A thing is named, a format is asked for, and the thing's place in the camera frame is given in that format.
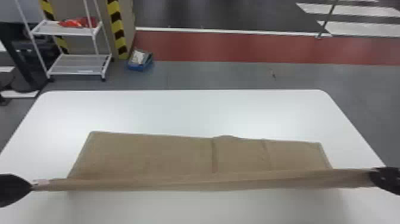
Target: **yellow and black striped pillar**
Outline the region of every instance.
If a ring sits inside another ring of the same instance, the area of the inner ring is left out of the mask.
[[[111,30],[114,34],[115,47],[118,51],[119,59],[128,58],[128,48],[126,46],[124,26],[118,0],[107,0],[107,11],[111,19]]]
[[[51,4],[48,0],[39,0],[40,6],[42,7],[43,12],[48,20],[55,21],[54,19],[54,12]],[[61,50],[64,54],[69,54],[68,46],[65,39],[62,36],[56,36],[55,41],[58,46],[60,46]]]

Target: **white wire shelf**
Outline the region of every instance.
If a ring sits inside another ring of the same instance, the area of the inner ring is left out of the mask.
[[[72,28],[62,27],[58,24],[58,21],[42,20],[31,32],[33,35],[57,35],[57,36],[92,36],[97,35],[103,22],[99,21],[95,28]]]
[[[48,75],[87,74],[103,75],[110,64],[111,54],[61,54],[48,70]]]

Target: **white floor marking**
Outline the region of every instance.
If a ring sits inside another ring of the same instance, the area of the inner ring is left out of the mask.
[[[340,2],[378,2],[377,0],[340,0]]]
[[[38,93],[39,91],[21,93],[13,90],[4,90],[0,92],[4,98],[34,98]]]
[[[0,66],[0,72],[11,72],[14,66]]]
[[[400,37],[400,25],[397,24],[330,21],[326,30],[333,35]]]
[[[165,31],[182,33],[237,33],[237,34],[256,34],[256,35],[287,35],[287,36],[316,36],[313,32],[281,32],[281,31],[259,31],[259,30],[218,30],[218,29],[187,29],[187,28],[157,28],[157,27],[137,27],[140,31]],[[329,33],[323,33],[325,37],[331,37]]]
[[[328,14],[331,5],[329,4],[308,4],[297,3],[306,13]],[[382,17],[400,17],[400,11],[388,7],[363,7],[350,5],[337,5],[333,11],[334,15],[364,15]]]
[[[4,45],[1,41],[0,41],[0,52],[7,52],[7,50],[4,48]]]

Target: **floor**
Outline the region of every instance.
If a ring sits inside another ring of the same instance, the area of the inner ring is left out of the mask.
[[[58,77],[43,92],[103,89],[322,89],[347,115],[388,166],[400,167],[397,137],[400,97],[396,66],[343,64],[156,61],[146,72],[110,67],[99,77]],[[15,99],[0,108],[0,148],[17,128],[33,99]]]
[[[397,0],[133,0],[138,27],[400,37]]]

